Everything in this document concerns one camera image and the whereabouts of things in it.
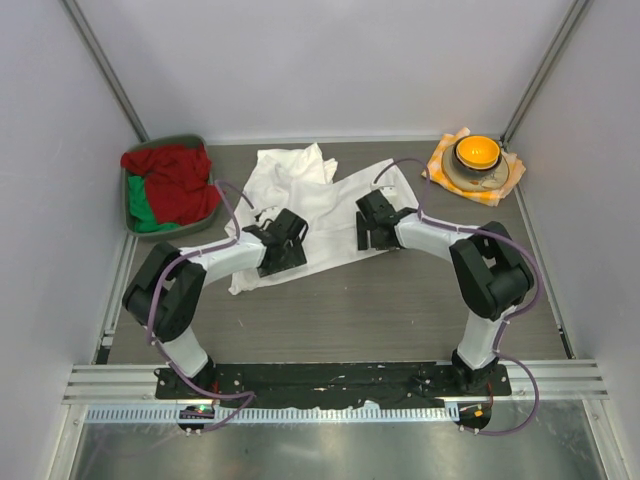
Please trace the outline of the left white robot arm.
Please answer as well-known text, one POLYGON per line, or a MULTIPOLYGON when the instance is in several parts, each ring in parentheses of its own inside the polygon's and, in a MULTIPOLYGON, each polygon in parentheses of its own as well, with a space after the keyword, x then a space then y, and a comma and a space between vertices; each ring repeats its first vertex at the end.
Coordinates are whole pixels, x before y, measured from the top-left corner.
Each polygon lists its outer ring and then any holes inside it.
POLYGON ((215 382, 215 363, 196 339, 191 323, 204 287, 249 271, 263 278, 307 263, 308 223, 288 209, 263 213, 237 237, 178 249, 153 247, 122 298, 122 305, 180 373, 179 388, 205 397, 215 382))

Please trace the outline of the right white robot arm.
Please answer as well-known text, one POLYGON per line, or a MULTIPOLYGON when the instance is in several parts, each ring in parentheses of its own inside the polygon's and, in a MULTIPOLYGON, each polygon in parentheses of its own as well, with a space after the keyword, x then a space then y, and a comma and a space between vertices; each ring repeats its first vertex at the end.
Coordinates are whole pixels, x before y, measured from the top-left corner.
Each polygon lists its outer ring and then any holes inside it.
POLYGON ((380 189, 358 199, 356 206, 360 250, 417 250, 453 266, 469 314, 452 353, 451 380, 460 393, 477 393, 495 370, 506 322, 536 285, 528 252, 500 222, 468 226, 410 207, 397 210, 380 189))

